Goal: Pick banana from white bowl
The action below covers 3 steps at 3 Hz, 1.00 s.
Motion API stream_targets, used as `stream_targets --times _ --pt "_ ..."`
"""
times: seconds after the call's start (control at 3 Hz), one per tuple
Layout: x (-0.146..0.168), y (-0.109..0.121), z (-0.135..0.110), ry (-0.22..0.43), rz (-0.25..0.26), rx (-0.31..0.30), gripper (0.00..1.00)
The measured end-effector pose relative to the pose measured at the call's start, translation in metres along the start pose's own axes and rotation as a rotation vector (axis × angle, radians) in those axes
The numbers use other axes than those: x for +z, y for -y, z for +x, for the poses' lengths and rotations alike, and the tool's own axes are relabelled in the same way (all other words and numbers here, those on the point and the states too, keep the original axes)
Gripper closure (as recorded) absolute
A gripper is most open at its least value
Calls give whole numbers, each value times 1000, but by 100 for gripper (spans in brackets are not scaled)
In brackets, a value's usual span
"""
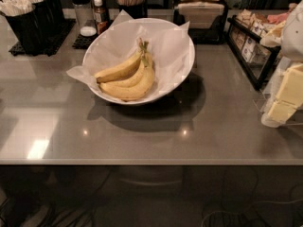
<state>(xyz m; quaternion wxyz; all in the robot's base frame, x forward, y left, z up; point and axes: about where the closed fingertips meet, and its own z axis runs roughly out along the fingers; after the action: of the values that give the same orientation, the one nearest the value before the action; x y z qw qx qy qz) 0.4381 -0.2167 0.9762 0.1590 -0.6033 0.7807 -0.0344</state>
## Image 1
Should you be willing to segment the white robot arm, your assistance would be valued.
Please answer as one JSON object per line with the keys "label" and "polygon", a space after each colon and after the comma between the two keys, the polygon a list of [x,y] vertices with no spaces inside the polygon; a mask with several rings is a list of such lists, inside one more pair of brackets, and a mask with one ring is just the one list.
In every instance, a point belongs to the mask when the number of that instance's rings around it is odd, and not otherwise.
{"label": "white robot arm", "polygon": [[260,41],[267,47],[280,46],[282,58],[263,94],[261,123],[278,128],[303,105],[303,1],[292,7],[286,19]]}

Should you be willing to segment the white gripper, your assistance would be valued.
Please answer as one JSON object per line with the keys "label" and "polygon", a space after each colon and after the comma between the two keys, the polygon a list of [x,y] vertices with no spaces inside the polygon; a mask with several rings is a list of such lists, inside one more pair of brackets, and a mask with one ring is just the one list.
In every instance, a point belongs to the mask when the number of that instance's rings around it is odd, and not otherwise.
{"label": "white gripper", "polygon": [[283,57],[263,93],[268,97],[261,123],[270,128],[285,125],[303,105],[303,63]]}

